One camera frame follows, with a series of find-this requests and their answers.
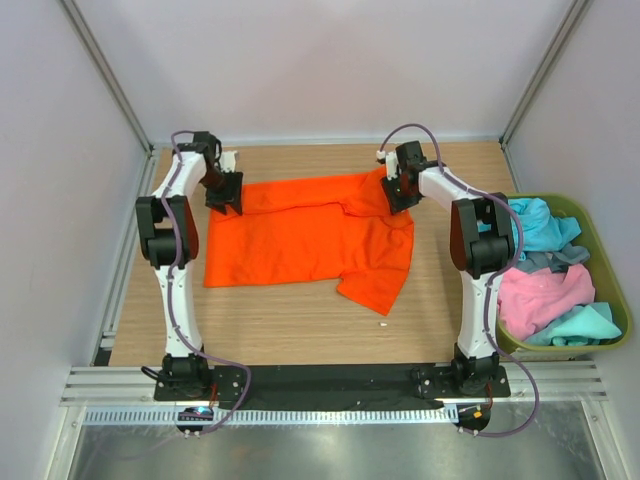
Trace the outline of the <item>orange t-shirt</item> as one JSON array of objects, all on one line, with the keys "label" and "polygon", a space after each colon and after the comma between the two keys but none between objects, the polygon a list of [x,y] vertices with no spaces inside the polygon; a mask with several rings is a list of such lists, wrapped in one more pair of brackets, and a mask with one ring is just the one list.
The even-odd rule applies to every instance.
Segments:
[{"label": "orange t-shirt", "polygon": [[415,223],[391,212],[385,177],[378,168],[244,186],[241,214],[209,216],[204,287],[336,279],[341,295],[388,315],[408,278]]}]

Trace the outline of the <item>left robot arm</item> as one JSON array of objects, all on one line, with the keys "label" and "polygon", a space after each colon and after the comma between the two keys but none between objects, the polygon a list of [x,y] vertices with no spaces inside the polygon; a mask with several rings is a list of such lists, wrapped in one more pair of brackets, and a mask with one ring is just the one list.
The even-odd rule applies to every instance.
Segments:
[{"label": "left robot arm", "polygon": [[171,143],[168,173],[153,193],[135,202],[141,253],[158,281],[166,324],[161,367],[142,372],[156,383],[158,401],[202,400],[214,380],[195,318],[192,277],[199,236],[190,198],[201,185],[207,208],[241,215],[243,173],[236,169],[237,153],[225,152],[209,131],[178,131]]}]

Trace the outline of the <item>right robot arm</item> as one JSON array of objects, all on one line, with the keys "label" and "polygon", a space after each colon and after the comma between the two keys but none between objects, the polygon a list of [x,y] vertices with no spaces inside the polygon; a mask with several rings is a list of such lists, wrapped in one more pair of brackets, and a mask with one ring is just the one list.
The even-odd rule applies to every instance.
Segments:
[{"label": "right robot arm", "polygon": [[393,151],[381,147],[376,159],[386,169],[381,184],[393,214],[425,197],[450,214],[449,252],[463,288],[450,381],[459,394],[477,395],[496,379],[500,362],[495,338],[497,291],[503,269],[516,254],[507,199],[501,193],[480,191],[443,164],[429,161],[418,141]]}]

